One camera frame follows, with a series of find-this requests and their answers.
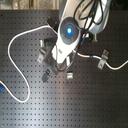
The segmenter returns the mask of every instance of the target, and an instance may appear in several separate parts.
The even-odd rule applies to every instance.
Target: white wire
[[[28,96],[27,96],[27,98],[26,98],[25,100],[19,100],[18,98],[16,98],[16,97],[12,94],[12,92],[8,89],[8,87],[7,87],[2,81],[0,81],[0,84],[2,84],[2,85],[6,88],[6,90],[8,91],[8,93],[9,93],[16,101],[18,101],[18,102],[20,102],[20,103],[25,103],[25,102],[28,101],[28,99],[29,99],[29,97],[30,97],[30,86],[29,86],[29,83],[28,83],[26,77],[24,76],[24,74],[21,72],[21,70],[17,67],[17,65],[16,65],[15,62],[13,61],[13,59],[12,59],[12,57],[11,57],[11,55],[10,55],[10,47],[11,47],[13,41],[14,41],[17,37],[22,36],[22,35],[27,34],[27,33],[31,33],[31,32],[34,32],[34,31],[43,29],[43,28],[51,28],[51,27],[50,27],[49,25],[45,25],[45,26],[41,26],[41,27],[38,27],[38,28],[35,28],[35,29],[32,29],[32,30],[28,30],[28,31],[22,32],[22,33],[20,33],[20,34],[18,34],[18,35],[16,35],[16,36],[14,36],[14,37],[12,38],[12,40],[10,41],[9,45],[8,45],[8,57],[9,57],[10,61],[12,62],[12,64],[14,65],[14,67],[17,69],[17,71],[21,74],[21,76],[22,76],[23,79],[25,80],[25,83],[27,84],[27,87],[28,87]]]
[[[80,56],[80,57],[83,57],[83,58],[90,58],[90,56],[89,55],[82,55],[82,54],[80,54],[80,53],[77,53],[77,55],[78,56]],[[92,58],[96,58],[96,59],[101,59],[101,57],[99,57],[99,56],[93,56]],[[122,67],[124,67],[126,64],[128,63],[128,60],[125,62],[125,63],[123,63],[121,66],[119,66],[119,67],[117,67],[117,68],[114,68],[114,67],[112,67],[112,66],[110,66],[107,62],[105,63],[110,69],[112,69],[112,70],[119,70],[119,69],[121,69]]]

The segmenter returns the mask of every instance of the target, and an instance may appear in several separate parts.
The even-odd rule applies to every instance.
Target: metal bracket
[[[43,62],[43,59],[44,59],[44,55],[39,53],[37,61],[41,64]]]
[[[90,40],[90,42],[92,42],[92,43],[97,43],[98,42],[98,40],[97,40],[97,34],[89,34],[89,40]]]
[[[73,72],[67,72],[67,79],[73,79]]]
[[[44,45],[44,40],[40,40],[40,47],[41,47],[41,48],[44,48],[44,47],[45,47],[45,45]]]
[[[98,64],[98,68],[99,69],[103,69],[104,67],[104,64],[106,63],[107,59],[108,59],[108,55],[109,55],[109,52],[107,50],[104,50],[102,56],[101,56],[101,60],[99,61],[99,64]]]
[[[42,77],[43,83],[47,82],[47,80],[49,79],[51,73],[52,73],[52,68],[50,66],[48,66],[46,71],[45,71],[45,73],[43,74],[43,77]]]

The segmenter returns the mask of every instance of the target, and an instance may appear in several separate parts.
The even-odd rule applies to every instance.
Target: black perforated table
[[[44,25],[49,16],[58,21],[58,11],[0,11],[0,80],[20,99],[26,98],[27,87],[9,61],[8,43],[16,34]],[[73,80],[52,73],[43,84],[46,65],[37,62],[39,40],[55,36],[42,29],[13,42],[11,55],[30,83],[31,96],[20,104],[5,89],[0,93],[0,128],[128,128],[128,65],[100,70],[99,60],[77,57]],[[114,67],[128,59],[126,11],[111,11],[98,43],[85,42],[80,53],[101,56],[104,49]]]

